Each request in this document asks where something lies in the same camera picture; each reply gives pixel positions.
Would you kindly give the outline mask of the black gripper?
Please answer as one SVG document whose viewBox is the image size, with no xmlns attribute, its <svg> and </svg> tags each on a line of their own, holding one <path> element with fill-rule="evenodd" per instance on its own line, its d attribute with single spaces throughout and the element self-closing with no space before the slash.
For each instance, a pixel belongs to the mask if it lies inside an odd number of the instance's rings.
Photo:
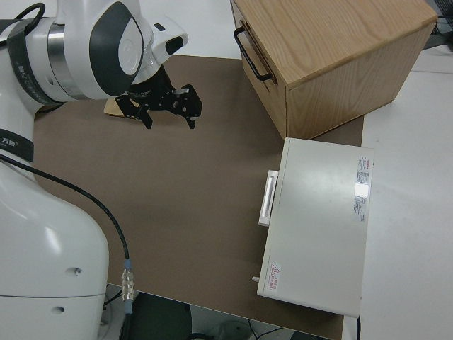
<svg viewBox="0 0 453 340">
<path fill-rule="evenodd" d="M 115 102 L 126 118 L 140 120 L 147 129 L 151 129 L 153 123 L 148 110 L 170 111 L 180 115 L 185 118 L 190 129 L 195 128 L 202 112 L 202 101 L 193 85 L 175 88 L 165 67 L 160 67 L 149 79 L 131 85 L 127 95 L 115 97 Z"/>
</svg>

